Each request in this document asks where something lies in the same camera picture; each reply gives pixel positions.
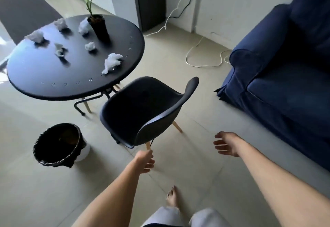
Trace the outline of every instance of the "sofa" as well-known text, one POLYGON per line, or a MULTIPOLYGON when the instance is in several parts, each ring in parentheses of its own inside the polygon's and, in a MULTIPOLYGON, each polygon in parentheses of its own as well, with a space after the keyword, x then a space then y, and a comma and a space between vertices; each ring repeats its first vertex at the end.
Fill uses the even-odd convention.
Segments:
POLYGON ((330 171, 330 0, 275 6, 229 60, 220 100, 330 171))

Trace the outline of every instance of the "light-colored pants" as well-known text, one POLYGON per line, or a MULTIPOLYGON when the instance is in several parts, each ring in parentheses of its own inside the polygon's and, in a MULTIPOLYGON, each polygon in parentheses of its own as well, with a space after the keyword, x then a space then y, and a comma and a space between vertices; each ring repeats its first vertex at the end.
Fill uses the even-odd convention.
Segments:
MULTIPOLYGON (((180 217, 180 211, 174 207, 161 207, 142 226, 151 223, 166 224, 171 226, 185 227, 180 217)), ((220 213, 212 208, 196 212, 190 219, 191 227, 230 227, 230 224, 220 213)))

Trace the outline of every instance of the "bare foot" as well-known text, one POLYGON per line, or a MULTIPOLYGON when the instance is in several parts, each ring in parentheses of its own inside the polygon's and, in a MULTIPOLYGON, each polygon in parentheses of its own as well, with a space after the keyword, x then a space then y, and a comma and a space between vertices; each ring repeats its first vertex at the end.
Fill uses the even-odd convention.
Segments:
POLYGON ((169 206, 180 209, 179 204, 178 204, 178 192, 177 192, 177 188, 175 187, 175 185, 168 192, 166 201, 169 206))

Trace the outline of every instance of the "chair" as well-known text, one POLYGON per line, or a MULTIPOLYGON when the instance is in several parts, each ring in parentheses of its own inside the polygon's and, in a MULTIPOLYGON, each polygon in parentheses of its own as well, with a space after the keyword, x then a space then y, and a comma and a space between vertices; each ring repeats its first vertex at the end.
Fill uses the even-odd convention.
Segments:
POLYGON ((15 44, 62 16, 45 0, 0 0, 0 21, 15 44))
POLYGON ((217 90, 330 171, 330 0, 280 4, 233 49, 217 90))
POLYGON ((128 148, 146 144, 173 124, 181 106, 198 86, 192 78, 181 94, 153 77, 141 77, 113 95, 103 106, 100 119, 117 143, 128 148))

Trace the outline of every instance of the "trash bag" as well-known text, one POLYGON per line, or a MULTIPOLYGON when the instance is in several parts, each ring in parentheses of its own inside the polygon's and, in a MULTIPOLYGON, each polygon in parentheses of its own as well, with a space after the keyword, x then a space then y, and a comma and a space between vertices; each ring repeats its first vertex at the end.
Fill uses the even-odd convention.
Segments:
POLYGON ((42 133, 33 146, 35 159, 44 166, 71 168, 87 146, 77 125, 57 124, 42 133))

